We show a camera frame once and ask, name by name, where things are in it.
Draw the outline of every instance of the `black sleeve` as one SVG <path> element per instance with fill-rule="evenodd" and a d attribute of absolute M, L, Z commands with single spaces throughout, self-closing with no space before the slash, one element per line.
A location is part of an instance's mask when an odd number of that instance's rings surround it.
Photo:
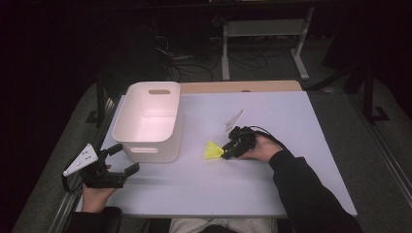
<path fill-rule="evenodd" d="M 70 216 L 65 233 L 118 232 L 122 211 L 116 207 L 106 207 L 101 214 L 74 212 Z"/>
<path fill-rule="evenodd" d="M 361 232 L 355 218 L 319 180 L 303 157 L 280 151 L 270 161 L 273 181 L 295 232 Z"/>

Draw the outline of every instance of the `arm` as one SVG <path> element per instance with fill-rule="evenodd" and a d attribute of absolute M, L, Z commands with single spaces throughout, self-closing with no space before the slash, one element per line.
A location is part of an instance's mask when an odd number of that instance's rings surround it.
<path fill-rule="evenodd" d="M 257 146 L 242 156 L 270 164 L 273 181 L 296 232 L 361 232 L 355 218 L 345 212 L 303 157 L 295 158 L 262 136 L 257 136 Z"/>
<path fill-rule="evenodd" d="M 82 211 L 70 216 L 65 232 L 117 232 L 121 209 L 106 207 L 107 200 L 115 191 L 115 188 L 88 188 L 84 185 Z"/>

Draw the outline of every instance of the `white stand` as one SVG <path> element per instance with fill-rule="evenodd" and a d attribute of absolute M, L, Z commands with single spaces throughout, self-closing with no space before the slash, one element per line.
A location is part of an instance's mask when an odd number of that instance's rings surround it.
<path fill-rule="evenodd" d="M 224 81 L 230 80 L 227 59 L 227 38 L 240 36 L 274 36 L 274 35 L 298 35 L 299 40 L 295 49 L 291 49 L 292 57 L 300 77 L 307 81 L 309 75 L 300 58 L 303 43 L 310 25 L 310 20 L 315 8 L 309 8 L 305 18 L 298 19 L 275 19 L 275 20 L 253 20 L 253 21 L 229 21 L 223 26 L 223 55 L 222 55 L 222 77 Z"/>

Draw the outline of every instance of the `white plastic bin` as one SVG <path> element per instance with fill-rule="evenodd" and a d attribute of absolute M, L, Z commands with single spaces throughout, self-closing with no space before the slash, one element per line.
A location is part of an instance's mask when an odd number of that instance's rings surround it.
<path fill-rule="evenodd" d="M 145 82 L 129 87 L 113 138 L 132 161 L 170 163 L 177 159 L 183 127 L 179 100 L 178 83 Z"/>

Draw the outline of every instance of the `metal leg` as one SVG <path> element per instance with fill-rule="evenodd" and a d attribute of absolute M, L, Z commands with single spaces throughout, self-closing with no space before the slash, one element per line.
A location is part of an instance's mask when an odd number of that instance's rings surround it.
<path fill-rule="evenodd" d="M 227 59 L 227 24 L 223 26 L 222 79 L 223 81 L 230 80 L 229 62 Z"/>
<path fill-rule="evenodd" d="M 306 18 L 305 18 L 305 20 L 303 21 L 303 24 L 302 24 L 302 29 L 301 29 L 300 35 L 299 35 L 299 41 L 296 45 L 296 48 L 291 49 L 294 64 L 296 65 L 296 68 L 297 68 L 297 71 L 300 74 L 300 77 L 304 81 L 309 80 L 309 75 L 306 72 L 306 68 L 303 65 L 302 59 L 300 58 L 300 52 L 302 51 L 303 43 L 305 42 L 306 34 L 308 32 L 309 25 L 310 25 L 310 20 L 312 18 L 312 14 L 313 14 L 314 10 L 315 10 L 315 8 L 313 8 L 313 7 L 309 8 L 309 10 L 306 14 Z"/>

